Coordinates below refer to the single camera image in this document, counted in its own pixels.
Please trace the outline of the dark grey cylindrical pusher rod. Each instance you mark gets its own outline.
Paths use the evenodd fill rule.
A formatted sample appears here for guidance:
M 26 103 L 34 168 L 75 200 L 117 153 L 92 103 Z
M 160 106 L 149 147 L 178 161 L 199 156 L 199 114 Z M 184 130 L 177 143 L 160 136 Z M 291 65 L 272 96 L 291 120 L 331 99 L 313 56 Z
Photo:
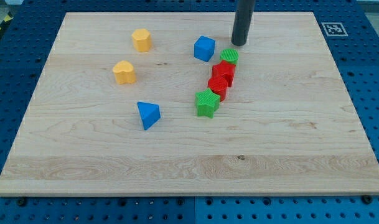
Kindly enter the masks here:
M 238 1 L 231 37 L 233 45 L 242 46 L 246 44 L 255 2 L 255 0 Z

